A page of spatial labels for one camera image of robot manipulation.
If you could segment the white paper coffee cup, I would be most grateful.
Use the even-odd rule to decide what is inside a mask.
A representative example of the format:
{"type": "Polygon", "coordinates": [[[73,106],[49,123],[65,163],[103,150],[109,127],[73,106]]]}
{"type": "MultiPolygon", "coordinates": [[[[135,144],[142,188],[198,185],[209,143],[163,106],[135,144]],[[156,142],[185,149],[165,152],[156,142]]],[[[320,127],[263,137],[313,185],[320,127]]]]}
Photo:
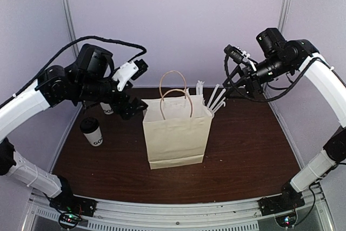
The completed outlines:
{"type": "Polygon", "coordinates": [[[84,133],[84,136],[93,147],[98,147],[103,143],[103,136],[100,127],[91,133],[84,133]]]}

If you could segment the brown paper takeout bag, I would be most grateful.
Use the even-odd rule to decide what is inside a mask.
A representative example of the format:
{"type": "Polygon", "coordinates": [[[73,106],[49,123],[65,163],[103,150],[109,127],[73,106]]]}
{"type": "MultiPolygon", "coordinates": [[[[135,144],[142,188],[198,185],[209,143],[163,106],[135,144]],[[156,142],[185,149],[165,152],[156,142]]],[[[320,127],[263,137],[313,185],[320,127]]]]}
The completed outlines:
{"type": "Polygon", "coordinates": [[[170,89],[145,103],[142,123],[150,169],[202,163],[213,119],[203,94],[170,89]]]}

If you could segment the black plastic cup lid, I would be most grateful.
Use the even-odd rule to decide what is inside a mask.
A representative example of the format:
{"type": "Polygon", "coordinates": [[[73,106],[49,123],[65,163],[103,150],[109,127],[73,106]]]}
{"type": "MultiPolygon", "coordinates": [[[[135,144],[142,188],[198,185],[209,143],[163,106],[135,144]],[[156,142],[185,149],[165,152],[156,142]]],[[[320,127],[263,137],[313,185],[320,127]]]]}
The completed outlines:
{"type": "Polygon", "coordinates": [[[80,122],[79,128],[84,134],[93,133],[99,128],[99,121],[94,117],[86,117],[80,122]]]}

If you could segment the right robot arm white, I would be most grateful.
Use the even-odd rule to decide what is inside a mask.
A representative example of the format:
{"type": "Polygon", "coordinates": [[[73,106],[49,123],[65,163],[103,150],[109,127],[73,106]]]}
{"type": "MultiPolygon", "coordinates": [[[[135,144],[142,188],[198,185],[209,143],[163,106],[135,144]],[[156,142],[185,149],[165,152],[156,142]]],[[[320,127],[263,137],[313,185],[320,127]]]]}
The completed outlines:
{"type": "Polygon", "coordinates": [[[274,108],[300,170],[277,198],[290,209],[297,193],[324,179],[345,160],[345,81],[306,39],[258,36],[264,59],[239,47],[224,48],[225,97],[274,108]]]}

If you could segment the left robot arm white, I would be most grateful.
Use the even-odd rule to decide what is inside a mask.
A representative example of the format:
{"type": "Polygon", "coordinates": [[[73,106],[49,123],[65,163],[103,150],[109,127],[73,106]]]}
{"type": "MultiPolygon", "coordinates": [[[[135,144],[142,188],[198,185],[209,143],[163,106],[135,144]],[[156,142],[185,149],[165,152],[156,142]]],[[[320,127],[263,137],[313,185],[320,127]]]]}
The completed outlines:
{"type": "Polygon", "coordinates": [[[147,68],[143,60],[126,62],[108,78],[78,71],[75,65],[66,68],[53,65],[45,69],[1,107],[1,175],[13,176],[26,186],[40,190],[47,197],[56,199],[67,212],[75,210],[78,201],[68,180],[28,161],[9,141],[8,135],[37,114],[65,100],[73,104],[83,101],[109,104],[115,113],[128,120],[147,108],[145,102],[137,98],[131,100],[125,92],[131,86],[130,81],[140,77],[147,68]]]}

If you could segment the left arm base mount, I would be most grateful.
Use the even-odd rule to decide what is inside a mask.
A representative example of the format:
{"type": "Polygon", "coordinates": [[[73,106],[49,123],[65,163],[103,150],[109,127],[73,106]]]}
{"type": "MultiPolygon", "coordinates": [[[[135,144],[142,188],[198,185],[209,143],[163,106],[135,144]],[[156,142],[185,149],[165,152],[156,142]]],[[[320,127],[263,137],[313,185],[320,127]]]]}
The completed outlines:
{"type": "Polygon", "coordinates": [[[71,230],[83,221],[83,216],[93,217],[97,201],[73,194],[68,183],[62,183],[62,192],[56,197],[48,197],[49,206],[58,213],[58,224],[63,230],[71,230]]]}

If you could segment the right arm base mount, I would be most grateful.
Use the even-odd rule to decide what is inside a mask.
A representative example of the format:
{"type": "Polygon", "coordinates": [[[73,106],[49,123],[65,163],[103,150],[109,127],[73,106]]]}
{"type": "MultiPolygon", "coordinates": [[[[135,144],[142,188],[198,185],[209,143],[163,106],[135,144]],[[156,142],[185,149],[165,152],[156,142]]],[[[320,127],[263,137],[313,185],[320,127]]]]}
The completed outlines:
{"type": "Polygon", "coordinates": [[[301,192],[297,192],[290,182],[285,183],[281,193],[258,200],[262,216],[275,215],[276,223],[281,228],[292,228],[297,223],[296,209],[305,205],[301,192]]]}

